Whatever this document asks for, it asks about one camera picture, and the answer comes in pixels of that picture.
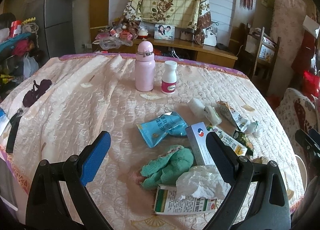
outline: gray refrigerator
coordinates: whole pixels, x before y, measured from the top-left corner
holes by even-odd
[[[75,54],[72,0],[26,0],[24,19],[36,17],[38,44],[44,52],[41,64],[52,57]]]

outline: couple photo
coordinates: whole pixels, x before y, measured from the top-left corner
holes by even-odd
[[[155,39],[174,40],[174,26],[156,24]]]

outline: white box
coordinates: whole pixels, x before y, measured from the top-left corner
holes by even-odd
[[[191,144],[193,155],[197,165],[214,164],[213,159],[205,144],[205,138],[209,131],[204,125],[204,122],[193,124],[186,128],[186,133]]]
[[[176,195],[175,186],[159,185],[154,205],[155,213],[157,215],[194,215],[215,212],[216,199],[186,196],[179,201]]]
[[[248,150],[245,146],[216,126],[214,126],[212,130],[219,136],[221,141],[225,145],[230,146],[238,156],[245,155]],[[196,123],[187,127],[186,133],[197,165],[214,164],[205,142],[209,131],[205,127],[204,122]]]

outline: bed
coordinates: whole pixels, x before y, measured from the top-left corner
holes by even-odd
[[[160,88],[165,60],[168,58],[156,56],[152,93],[161,97],[157,100],[149,100],[148,95],[135,89],[132,54],[52,58],[15,88],[0,105],[9,117],[22,106],[33,80],[38,84],[42,79],[52,81],[49,90],[25,110],[12,155],[4,151],[9,128],[0,138],[0,151],[26,193],[39,161],[65,161],[106,130],[111,134],[111,148],[87,189],[111,226],[115,230],[202,229],[213,213],[155,216],[152,211],[155,192],[143,190],[130,176],[169,145],[189,146],[186,138],[166,137],[150,149],[136,124],[171,111],[178,112],[189,125],[200,122],[187,106],[196,97],[204,104],[227,101],[245,118],[261,123],[264,128],[261,137],[249,137],[254,145],[253,158],[265,156],[279,164],[283,176],[291,179],[285,183],[290,183],[293,193],[289,203],[294,205],[304,193],[294,152],[276,115],[250,80],[233,69],[179,59],[177,92],[167,96]],[[243,109],[245,104],[255,111]],[[228,121],[223,121],[221,128],[232,131]],[[72,218],[80,222],[66,186],[61,187]],[[252,183],[236,222],[244,219],[254,187]]]

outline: red bag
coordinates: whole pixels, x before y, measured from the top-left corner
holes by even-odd
[[[308,71],[303,72],[302,93],[313,101],[313,96],[319,96],[320,77],[311,74]]]
[[[296,73],[302,75],[305,70],[310,69],[311,59],[316,51],[315,41],[316,39],[312,34],[308,31],[304,32],[301,47],[291,65]]]

